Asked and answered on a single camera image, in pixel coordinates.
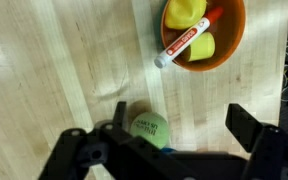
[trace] orange bowl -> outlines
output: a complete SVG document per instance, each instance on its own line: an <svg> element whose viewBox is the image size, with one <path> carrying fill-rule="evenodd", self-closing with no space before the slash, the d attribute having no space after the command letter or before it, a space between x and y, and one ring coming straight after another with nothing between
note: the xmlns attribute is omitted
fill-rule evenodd
<svg viewBox="0 0 288 180"><path fill-rule="evenodd" d="M165 26L165 13L170 0L168 0L161 23L161 35L164 47L171 45L184 31L169 29ZM243 0L208 0L207 10L220 6L224 9L223 15L208 28L215 39L215 53L211 58L186 62L181 55L173 62L190 71L206 71L224 63L235 51L241 41L245 27L245 8Z"/></svg>

